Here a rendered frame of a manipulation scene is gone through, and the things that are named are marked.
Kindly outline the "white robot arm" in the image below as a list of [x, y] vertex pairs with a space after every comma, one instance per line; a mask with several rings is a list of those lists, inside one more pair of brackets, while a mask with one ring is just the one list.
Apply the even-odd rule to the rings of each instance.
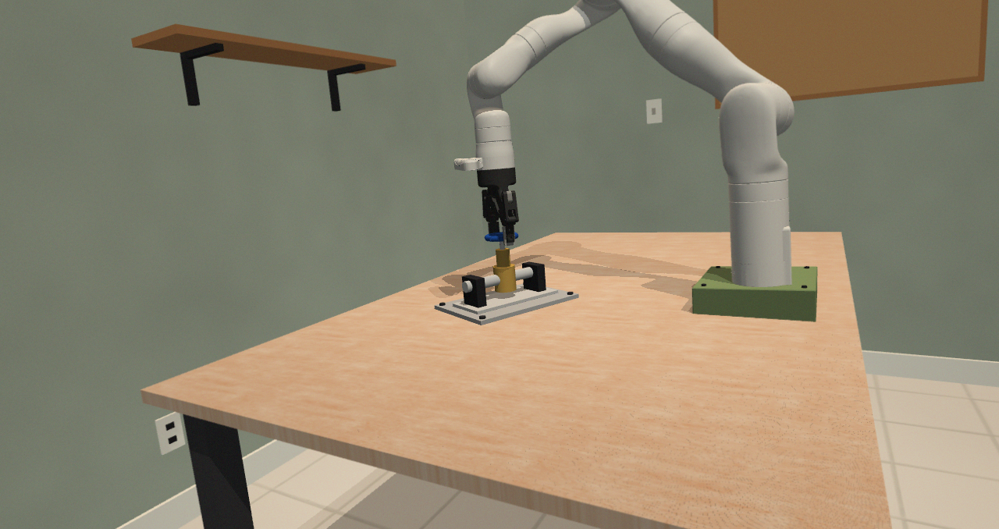
[[528, 22], [470, 69], [467, 92], [477, 158], [454, 159], [454, 169], [514, 169], [502, 93], [556, 47], [620, 9], [654, 60], [722, 102], [720, 146], [728, 178], [732, 282], [792, 285], [788, 168], [777, 137], [792, 123], [795, 105], [787, 91], [736, 59], [670, 0], [579, 0], [564, 13]]

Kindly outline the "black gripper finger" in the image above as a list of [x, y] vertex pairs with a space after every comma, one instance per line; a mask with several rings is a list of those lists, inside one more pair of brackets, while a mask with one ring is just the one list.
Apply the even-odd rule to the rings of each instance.
[[499, 207], [497, 207], [495, 196], [490, 196], [490, 204], [495, 207], [496, 216], [497, 218], [500, 218], [500, 221], [502, 221], [503, 244], [504, 246], [511, 246], [515, 244], [515, 222], [520, 221], [518, 218], [515, 190], [502, 192], [502, 202], [503, 210], [500, 210]]
[[499, 220], [496, 213], [492, 213], [490, 210], [490, 196], [488, 196], [488, 189], [482, 189], [482, 207], [484, 207], [484, 218], [488, 222], [489, 234], [499, 233], [500, 226]]

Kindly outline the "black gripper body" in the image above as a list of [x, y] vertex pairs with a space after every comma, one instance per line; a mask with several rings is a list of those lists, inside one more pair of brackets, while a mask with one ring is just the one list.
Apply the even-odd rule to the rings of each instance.
[[477, 175], [478, 186], [488, 187], [488, 196], [495, 196], [497, 207], [503, 210], [502, 192], [509, 191], [509, 185], [515, 184], [515, 167], [514, 169], [477, 170]]

